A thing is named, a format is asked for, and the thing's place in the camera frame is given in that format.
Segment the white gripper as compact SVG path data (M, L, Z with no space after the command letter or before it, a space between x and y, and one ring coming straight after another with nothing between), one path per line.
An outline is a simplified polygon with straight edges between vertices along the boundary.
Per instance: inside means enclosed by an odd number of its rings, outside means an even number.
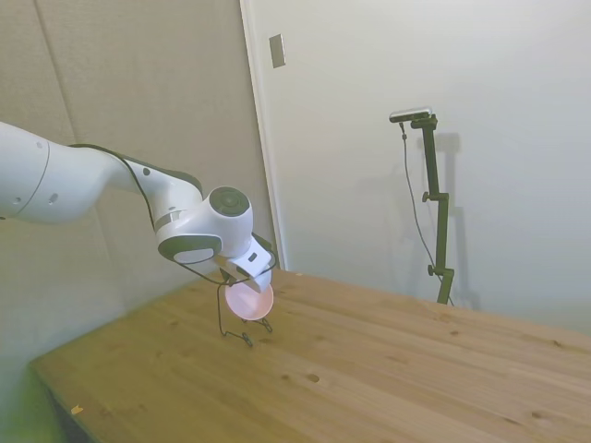
M235 281L250 281L250 288L265 292L271 284L273 267L272 244L252 234L246 251L236 257L220 256L220 268Z

